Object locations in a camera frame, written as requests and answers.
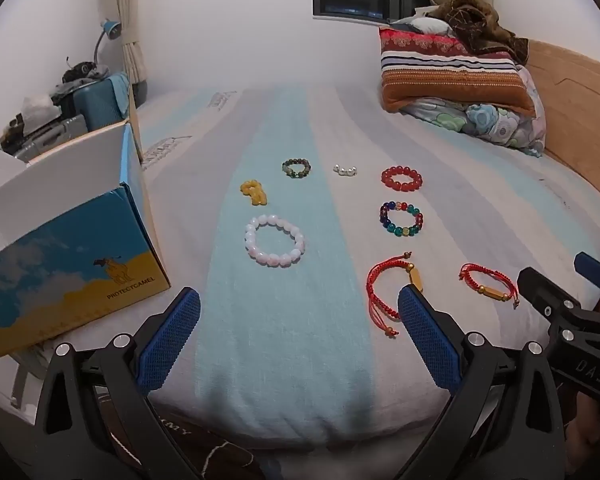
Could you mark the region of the blue desk lamp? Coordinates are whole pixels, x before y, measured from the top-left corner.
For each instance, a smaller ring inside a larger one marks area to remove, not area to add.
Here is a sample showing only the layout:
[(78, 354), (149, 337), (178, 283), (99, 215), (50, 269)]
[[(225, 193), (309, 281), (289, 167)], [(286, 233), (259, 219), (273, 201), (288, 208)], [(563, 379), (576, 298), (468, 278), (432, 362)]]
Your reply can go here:
[(102, 28), (102, 31), (100, 32), (100, 35), (96, 41), (93, 54), (93, 62), (95, 64), (99, 63), (99, 50), (104, 39), (107, 38), (108, 40), (116, 40), (121, 36), (122, 33), (121, 23), (115, 20), (110, 20), (109, 18), (103, 20), (102, 24), (100, 24), (100, 27)]

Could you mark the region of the white pillow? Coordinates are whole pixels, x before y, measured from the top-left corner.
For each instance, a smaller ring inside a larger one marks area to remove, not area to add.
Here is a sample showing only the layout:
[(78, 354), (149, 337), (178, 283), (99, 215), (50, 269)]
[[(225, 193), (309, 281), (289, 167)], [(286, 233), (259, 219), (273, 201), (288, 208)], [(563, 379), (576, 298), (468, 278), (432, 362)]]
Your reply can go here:
[(402, 18), (402, 20), (392, 22), (391, 27), (404, 32), (416, 32), (416, 34), (455, 37), (452, 27), (447, 22), (438, 18), (430, 18), (430, 16)]

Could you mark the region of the wooden headboard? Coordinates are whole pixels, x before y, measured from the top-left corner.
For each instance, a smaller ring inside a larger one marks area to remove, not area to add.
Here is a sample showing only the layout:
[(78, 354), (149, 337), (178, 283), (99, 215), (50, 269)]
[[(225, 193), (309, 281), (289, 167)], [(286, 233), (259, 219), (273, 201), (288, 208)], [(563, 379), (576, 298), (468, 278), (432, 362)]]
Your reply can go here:
[(600, 192), (600, 62), (531, 40), (527, 68), (544, 105), (548, 154)]

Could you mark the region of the striped bed sheet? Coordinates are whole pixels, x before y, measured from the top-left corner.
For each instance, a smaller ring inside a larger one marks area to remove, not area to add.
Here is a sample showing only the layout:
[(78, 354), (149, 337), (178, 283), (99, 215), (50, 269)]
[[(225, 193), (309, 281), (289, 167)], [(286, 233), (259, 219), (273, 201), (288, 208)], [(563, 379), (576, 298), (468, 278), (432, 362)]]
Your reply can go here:
[(532, 266), (585, 307), (598, 298), (572, 266), (600, 260), (595, 188), (548, 157), (389, 114), (368, 90), (171, 93), (140, 109), (140, 134), (164, 265), (202, 303), (152, 400), (195, 422), (302, 445), (436, 417), (446, 394), (411, 339), (367, 312), (368, 270), (401, 252), (430, 304), (502, 347), (544, 340), (546, 323), (477, 295), (463, 264)]

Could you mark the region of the blue yellow cardboard box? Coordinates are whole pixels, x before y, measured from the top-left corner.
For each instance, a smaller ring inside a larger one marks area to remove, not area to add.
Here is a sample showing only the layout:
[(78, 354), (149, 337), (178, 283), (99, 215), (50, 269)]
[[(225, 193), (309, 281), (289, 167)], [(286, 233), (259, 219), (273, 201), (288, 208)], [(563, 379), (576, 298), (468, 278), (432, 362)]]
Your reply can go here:
[(129, 122), (0, 151), (0, 358), (169, 287)]

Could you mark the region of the grey suitcase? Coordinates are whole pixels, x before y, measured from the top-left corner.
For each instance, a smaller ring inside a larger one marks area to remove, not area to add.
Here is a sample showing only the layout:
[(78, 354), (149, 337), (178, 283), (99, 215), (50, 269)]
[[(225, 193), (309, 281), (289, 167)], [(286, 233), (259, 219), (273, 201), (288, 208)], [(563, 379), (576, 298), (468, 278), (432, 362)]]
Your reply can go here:
[(0, 139), (1, 149), (23, 162), (30, 162), (87, 133), (86, 122), (81, 114), (61, 122), (54, 120), (29, 134), (24, 134), (23, 127), (22, 117), (18, 116), (5, 128)]

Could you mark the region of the brown fuzzy blanket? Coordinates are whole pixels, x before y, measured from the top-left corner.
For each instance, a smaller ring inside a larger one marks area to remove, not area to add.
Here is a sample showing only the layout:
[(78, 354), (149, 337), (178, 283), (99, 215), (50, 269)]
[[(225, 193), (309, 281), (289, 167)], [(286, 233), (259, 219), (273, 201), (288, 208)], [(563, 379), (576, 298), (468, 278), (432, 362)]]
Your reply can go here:
[(504, 52), (518, 65), (526, 65), (529, 40), (500, 25), (498, 12), (486, 0), (449, 0), (427, 13), (448, 24), (473, 55)]

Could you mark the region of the floral quilt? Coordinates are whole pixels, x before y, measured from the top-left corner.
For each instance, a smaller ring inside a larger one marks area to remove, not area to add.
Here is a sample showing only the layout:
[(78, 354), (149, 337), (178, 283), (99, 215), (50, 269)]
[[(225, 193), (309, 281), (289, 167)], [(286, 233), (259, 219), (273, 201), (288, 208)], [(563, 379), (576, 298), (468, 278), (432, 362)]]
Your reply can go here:
[(534, 106), (535, 117), (521, 115), (492, 104), (462, 104), (439, 98), (421, 98), (404, 106), (402, 114), (435, 126), (540, 157), (545, 150), (546, 116), (530, 72), (517, 66)]

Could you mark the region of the white plastic bag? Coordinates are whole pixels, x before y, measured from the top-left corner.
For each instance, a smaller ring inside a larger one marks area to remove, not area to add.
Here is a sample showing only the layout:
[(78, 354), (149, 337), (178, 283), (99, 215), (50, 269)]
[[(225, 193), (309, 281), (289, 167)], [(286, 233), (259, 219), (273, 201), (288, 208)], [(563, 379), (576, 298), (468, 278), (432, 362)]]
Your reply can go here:
[(39, 93), (23, 99), (20, 113), (24, 122), (50, 122), (61, 115), (61, 108), (54, 104), (48, 93)]

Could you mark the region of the white pearl earrings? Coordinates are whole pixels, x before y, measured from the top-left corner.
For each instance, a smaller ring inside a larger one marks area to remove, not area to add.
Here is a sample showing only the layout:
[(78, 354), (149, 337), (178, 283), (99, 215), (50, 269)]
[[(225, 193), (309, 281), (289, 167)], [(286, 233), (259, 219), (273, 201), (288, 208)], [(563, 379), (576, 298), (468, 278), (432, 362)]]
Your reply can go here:
[(358, 168), (356, 168), (355, 166), (352, 167), (346, 167), (346, 166), (340, 166), (340, 165), (335, 165), (332, 167), (332, 171), (335, 174), (338, 174), (339, 177), (355, 177), (358, 174)]

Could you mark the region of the red cord bracelet gold tube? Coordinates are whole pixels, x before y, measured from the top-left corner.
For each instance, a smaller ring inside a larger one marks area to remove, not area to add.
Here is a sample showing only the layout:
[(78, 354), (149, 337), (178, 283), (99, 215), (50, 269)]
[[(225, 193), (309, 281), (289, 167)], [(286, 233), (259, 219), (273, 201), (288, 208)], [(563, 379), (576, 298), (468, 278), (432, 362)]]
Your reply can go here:
[(422, 277), (412, 261), (412, 253), (390, 257), (370, 268), (366, 276), (367, 312), (372, 323), (390, 339), (399, 335), (401, 322), (398, 296), (405, 285), (414, 285), (420, 292)]

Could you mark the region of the dark clothes pile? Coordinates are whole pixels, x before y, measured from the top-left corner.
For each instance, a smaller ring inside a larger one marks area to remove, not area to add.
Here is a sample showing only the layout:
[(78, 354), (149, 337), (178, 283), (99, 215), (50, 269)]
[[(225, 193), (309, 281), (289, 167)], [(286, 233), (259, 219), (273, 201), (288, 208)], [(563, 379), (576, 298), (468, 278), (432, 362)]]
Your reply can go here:
[(58, 84), (50, 92), (50, 98), (53, 101), (59, 101), (67, 94), (86, 84), (92, 84), (93, 82), (105, 79), (109, 76), (109, 73), (109, 67), (104, 64), (96, 64), (94, 62), (78, 63), (70, 67), (62, 75), (61, 84)]

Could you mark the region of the striped red orange pillow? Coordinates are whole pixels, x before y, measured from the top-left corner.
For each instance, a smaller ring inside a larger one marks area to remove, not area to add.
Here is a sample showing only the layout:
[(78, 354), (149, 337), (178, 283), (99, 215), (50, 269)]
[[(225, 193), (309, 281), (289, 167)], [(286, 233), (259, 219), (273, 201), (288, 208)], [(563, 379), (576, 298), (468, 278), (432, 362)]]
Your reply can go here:
[(385, 27), (380, 38), (380, 95), (388, 112), (421, 98), (492, 104), (529, 117), (535, 108), (505, 52), (473, 55), (455, 38)]

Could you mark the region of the teal suitcase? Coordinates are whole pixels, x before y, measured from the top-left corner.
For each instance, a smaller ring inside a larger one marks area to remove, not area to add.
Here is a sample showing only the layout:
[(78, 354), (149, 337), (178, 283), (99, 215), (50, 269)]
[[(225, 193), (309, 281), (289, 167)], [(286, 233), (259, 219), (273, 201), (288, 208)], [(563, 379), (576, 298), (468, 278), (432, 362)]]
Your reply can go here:
[(126, 119), (120, 116), (108, 77), (86, 84), (59, 100), (64, 115), (74, 117), (81, 114), (88, 131), (98, 130)]

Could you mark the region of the light blue cloth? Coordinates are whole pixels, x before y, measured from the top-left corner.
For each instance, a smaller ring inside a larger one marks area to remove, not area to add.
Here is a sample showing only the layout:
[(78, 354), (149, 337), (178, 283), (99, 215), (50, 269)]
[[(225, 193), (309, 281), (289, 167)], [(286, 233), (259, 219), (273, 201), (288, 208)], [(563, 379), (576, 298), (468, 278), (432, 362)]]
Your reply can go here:
[(130, 82), (128, 75), (125, 72), (117, 72), (110, 75), (108, 77), (108, 81), (110, 82), (112, 91), (114, 92), (114, 99), (116, 100), (120, 116), (122, 118), (128, 118), (130, 108)]

